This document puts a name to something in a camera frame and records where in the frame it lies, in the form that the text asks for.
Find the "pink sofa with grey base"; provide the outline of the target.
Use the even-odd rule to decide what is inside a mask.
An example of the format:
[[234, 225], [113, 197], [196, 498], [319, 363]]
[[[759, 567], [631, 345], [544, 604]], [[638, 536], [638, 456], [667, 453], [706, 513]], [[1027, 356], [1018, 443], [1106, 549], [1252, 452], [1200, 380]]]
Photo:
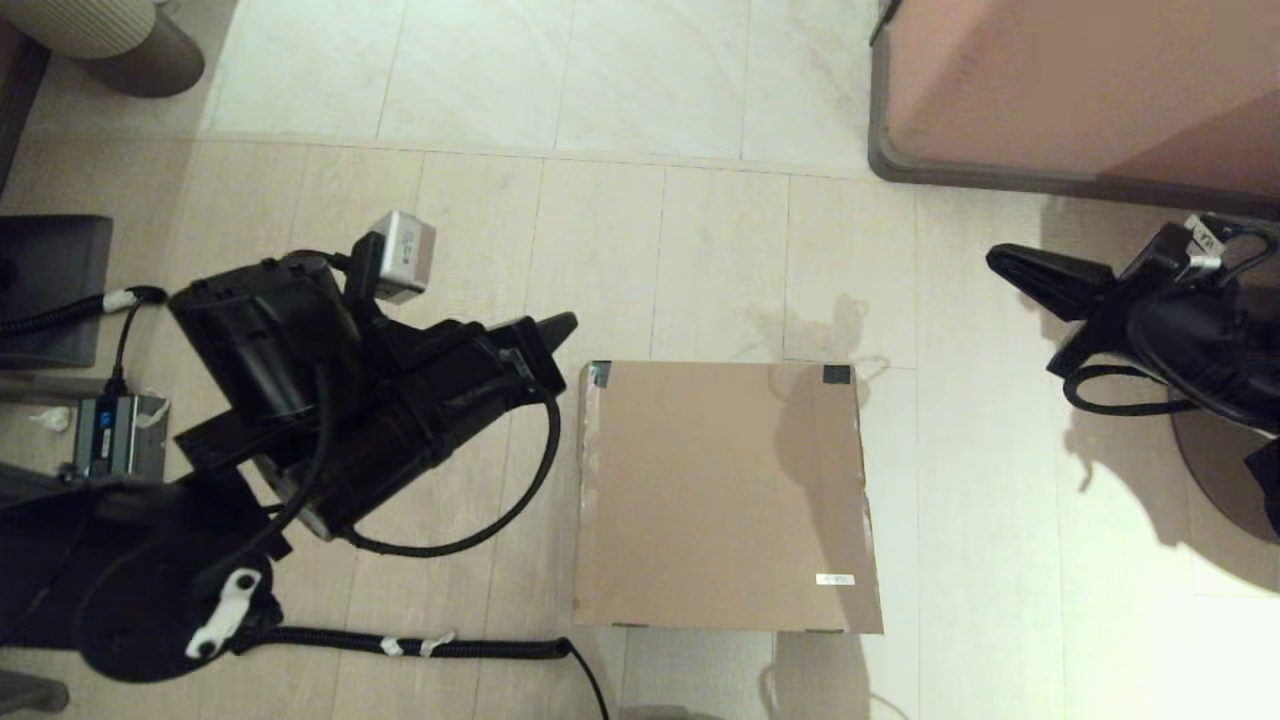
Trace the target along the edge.
[[883, 0], [882, 179], [1280, 222], [1280, 0]]

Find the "dark grey square block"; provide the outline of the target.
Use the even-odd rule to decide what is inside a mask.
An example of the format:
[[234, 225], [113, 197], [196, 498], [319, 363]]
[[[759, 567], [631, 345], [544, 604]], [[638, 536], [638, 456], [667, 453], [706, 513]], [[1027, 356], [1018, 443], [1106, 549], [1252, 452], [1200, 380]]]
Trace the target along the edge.
[[[0, 217], [0, 322], [106, 291], [113, 220], [97, 215]], [[0, 370], [90, 368], [100, 320], [0, 340]]]

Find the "grey-brown furniture foot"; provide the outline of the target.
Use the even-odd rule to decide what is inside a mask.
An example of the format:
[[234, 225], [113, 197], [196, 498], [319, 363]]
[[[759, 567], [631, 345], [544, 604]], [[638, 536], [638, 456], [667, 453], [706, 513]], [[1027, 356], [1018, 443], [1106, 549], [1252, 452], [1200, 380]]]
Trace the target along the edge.
[[0, 669], [0, 717], [22, 710], [59, 714], [69, 698], [63, 682]]

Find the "round brown table base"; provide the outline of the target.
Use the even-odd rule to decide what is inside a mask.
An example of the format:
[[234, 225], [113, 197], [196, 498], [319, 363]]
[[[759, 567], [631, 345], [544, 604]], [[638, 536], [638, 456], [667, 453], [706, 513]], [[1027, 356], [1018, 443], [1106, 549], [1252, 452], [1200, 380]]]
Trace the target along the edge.
[[1244, 533], [1280, 544], [1280, 436], [1202, 410], [1174, 415], [1172, 429], [1210, 502]]

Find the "striped beige round pouf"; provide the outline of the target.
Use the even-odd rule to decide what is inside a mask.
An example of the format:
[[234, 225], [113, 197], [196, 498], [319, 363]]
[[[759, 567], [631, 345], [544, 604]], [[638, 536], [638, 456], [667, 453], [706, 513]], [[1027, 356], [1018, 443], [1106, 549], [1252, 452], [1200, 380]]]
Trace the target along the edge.
[[206, 69], [202, 49], [155, 0], [0, 0], [0, 19], [125, 96], [177, 96]]

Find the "grey power supply unit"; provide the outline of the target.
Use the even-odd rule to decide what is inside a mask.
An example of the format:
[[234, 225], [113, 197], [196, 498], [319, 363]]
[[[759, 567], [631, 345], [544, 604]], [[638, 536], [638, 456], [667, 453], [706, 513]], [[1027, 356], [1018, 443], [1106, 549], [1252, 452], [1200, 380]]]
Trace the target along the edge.
[[161, 484], [169, 398], [151, 395], [82, 398], [76, 415], [72, 465], [86, 480], [122, 477]]

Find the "brown cardboard shoe box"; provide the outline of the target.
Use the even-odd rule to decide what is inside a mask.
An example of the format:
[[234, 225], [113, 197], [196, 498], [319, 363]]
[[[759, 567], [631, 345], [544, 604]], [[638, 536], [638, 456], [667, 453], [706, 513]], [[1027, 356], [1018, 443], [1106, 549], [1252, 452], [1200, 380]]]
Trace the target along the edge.
[[576, 624], [883, 632], [851, 365], [594, 361], [579, 398]]

